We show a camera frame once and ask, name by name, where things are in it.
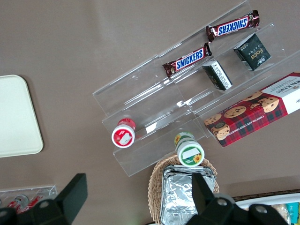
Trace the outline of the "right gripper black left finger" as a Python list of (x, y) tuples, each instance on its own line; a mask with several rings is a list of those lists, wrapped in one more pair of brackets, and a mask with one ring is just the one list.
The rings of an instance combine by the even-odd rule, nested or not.
[(28, 211), (17, 214), (13, 208), (0, 209), (2, 225), (70, 225), (88, 196), (85, 173), (76, 174), (54, 198), (38, 202)]

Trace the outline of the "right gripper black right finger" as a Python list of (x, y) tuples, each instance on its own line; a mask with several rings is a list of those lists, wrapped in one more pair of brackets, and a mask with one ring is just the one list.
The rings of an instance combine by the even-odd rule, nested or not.
[(188, 225), (286, 225), (271, 206), (252, 204), (248, 211), (240, 208), (227, 195), (213, 194), (203, 176), (192, 174), (192, 197), (198, 214)]

